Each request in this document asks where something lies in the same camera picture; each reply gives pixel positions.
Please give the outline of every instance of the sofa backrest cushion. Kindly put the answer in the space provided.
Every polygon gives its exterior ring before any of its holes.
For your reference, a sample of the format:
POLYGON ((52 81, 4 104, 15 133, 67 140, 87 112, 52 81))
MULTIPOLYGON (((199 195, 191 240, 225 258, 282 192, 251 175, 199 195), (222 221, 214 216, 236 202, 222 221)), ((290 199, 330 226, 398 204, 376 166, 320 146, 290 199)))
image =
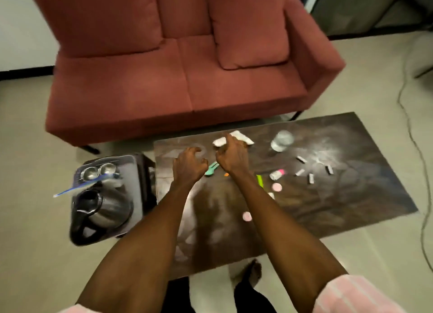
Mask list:
POLYGON ((165 38, 212 33, 206 0, 157 0, 165 38))
POLYGON ((208 0, 218 60, 224 69, 286 61, 284 0, 208 0))
POLYGON ((156 0, 35 0, 70 57, 146 52, 162 42, 156 0))

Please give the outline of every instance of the black kettle handle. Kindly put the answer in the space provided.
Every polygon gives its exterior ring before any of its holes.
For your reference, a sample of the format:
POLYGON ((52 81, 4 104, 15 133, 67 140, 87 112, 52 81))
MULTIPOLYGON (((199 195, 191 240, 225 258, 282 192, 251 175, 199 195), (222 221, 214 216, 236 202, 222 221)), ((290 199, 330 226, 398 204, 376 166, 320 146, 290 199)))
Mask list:
POLYGON ((73 244, 77 246, 84 246, 89 245, 93 242, 98 241, 106 232, 103 228, 94 228, 95 233, 92 234, 89 237, 84 237, 83 231, 86 227, 86 217, 87 212, 82 211, 75 211, 72 214, 72 220, 71 220, 71 228, 69 230, 69 237, 71 238, 71 241, 73 244))

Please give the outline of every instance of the dark wooden table top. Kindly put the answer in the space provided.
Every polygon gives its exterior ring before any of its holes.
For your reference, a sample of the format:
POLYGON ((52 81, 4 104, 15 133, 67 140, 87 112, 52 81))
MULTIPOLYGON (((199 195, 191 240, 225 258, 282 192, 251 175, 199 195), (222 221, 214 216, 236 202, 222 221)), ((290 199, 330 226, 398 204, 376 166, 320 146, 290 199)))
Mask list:
MULTIPOLYGON (((271 192, 269 173, 284 169, 283 187, 275 200, 318 237, 378 223, 417 211, 417 207, 355 113, 239 129, 254 145, 250 169, 261 174, 271 192), (269 155, 270 142, 280 130, 295 142, 284 152, 269 155), (307 159, 302 164, 296 156, 307 159), (328 175, 329 164, 334 175, 328 175), (304 168, 300 177, 294 174, 304 168), (314 184, 308 184, 308 173, 314 184)), ((186 147, 198 146, 209 163, 215 161, 212 142, 223 132, 206 133, 154 143, 158 200, 173 180, 172 161, 186 147)), ((179 229, 171 278, 180 278, 265 253, 253 222, 244 222, 245 200, 221 167, 192 189, 179 229)))

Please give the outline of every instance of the forearm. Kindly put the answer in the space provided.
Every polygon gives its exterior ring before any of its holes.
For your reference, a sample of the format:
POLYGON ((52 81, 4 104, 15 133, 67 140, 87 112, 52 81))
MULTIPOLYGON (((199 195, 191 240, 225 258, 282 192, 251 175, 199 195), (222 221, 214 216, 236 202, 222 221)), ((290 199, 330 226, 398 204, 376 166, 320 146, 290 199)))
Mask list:
POLYGON ((251 174, 231 175, 295 308, 310 313, 326 283, 346 271, 325 245, 285 213, 251 174))
POLYGON ((78 304, 103 313, 161 310, 190 190, 190 185, 171 185, 159 205, 113 246, 78 304))

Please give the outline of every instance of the black pants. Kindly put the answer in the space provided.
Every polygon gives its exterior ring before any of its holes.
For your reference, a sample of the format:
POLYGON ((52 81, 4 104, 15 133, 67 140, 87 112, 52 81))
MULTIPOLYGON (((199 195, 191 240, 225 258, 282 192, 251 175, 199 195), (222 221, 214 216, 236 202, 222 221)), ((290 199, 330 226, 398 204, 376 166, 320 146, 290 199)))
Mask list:
MULTIPOLYGON (((254 290, 248 281, 241 281, 234 292, 238 313, 276 313, 269 300, 254 290)), ((195 313, 189 297, 189 278, 180 278, 168 283, 161 313, 195 313)))

